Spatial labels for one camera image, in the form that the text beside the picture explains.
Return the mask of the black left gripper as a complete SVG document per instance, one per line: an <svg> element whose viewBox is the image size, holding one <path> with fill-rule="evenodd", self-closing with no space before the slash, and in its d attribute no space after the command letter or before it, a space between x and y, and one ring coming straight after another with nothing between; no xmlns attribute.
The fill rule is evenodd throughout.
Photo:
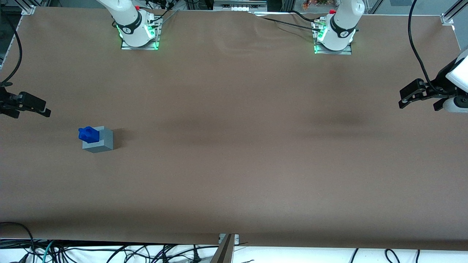
<svg viewBox="0 0 468 263"><path fill-rule="evenodd" d="M438 99L433 104L434 109L443 109L443 103L450 98L450 95L455 95L455 85L446 78L446 75L451 72L456 62L450 62L442 68L433 80L429 79L426 73L426 83L422 79L415 79L400 90L399 108L403 109L410 103L419 100Z"/></svg>

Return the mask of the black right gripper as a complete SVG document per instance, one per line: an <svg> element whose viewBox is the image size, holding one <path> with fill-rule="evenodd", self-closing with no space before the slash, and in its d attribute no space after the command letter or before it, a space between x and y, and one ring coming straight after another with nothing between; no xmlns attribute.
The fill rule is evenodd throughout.
<svg viewBox="0 0 468 263"><path fill-rule="evenodd" d="M0 88L0 106L1 107L20 107L22 111L35 112L46 118L51 115L51 110L46 108L46 101L30 93L20 92L19 95L7 92L6 88Z"/></svg>

